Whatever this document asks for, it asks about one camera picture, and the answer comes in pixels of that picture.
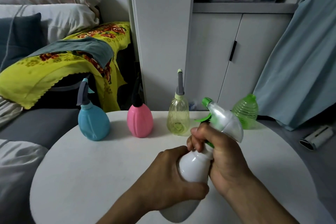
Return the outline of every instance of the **blue spray bottle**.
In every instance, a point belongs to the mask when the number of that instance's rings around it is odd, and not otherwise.
[[[78,126],[84,136],[92,141],[102,140],[110,132],[110,121],[106,113],[91,103],[87,94],[94,93],[84,78],[78,90],[77,105],[81,106],[78,114]]]

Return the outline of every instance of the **dark blue pillow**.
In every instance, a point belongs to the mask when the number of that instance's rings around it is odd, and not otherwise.
[[[0,19],[0,64],[6,55],[6,44],[9,27],[13,18]],[[45,38],[41,28],[41,14],[14,19],[9,41],[8,56],[2,70],[27,57],[45,46]]]

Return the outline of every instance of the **white table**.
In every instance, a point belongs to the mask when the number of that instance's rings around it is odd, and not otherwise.
[[[172,135],[165,111],[153,112],[149,138],[134,138],[126,123],[127,111],[108,113],[111,132],[94,142],[78,126],[67,132],[46,154],[30,191],[36,224],[93,224],[165,149],[185,145],[187,136]],[[191,112],[201,118],[208,112]],[[300,222],[317,223],[320,202],[308,169],[296,152],[276,133],[258,124],[245,130],[240,144],[253,173]],[[240,223],[209,180],[210,192],[184,223]],[[146,214],[139,223],[170,223],[159,212]]]

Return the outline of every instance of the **white column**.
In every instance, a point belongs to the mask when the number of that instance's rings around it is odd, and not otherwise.
[[[132,0],[145,100],[168,110],[186,65],[193,0]]]

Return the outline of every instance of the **white spray bottle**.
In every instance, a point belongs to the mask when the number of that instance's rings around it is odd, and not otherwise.
[[[199,122],[210,121],[210,126],[235,139],[239,143],[243,140],[243,129],[237,116],[224,110],[210,98],[204,98],[202,104],[210,110],[210,114]],[[177,168],[183,179],[187,182],[208,183],[210,162],[213,160],[212,143],[206,141],[202,152],[192,150],[182,156],[177,163]],[[160,211],[163,217],[173,223],[185,221],[197,208],[199,200],[188,200],[173,205]]]

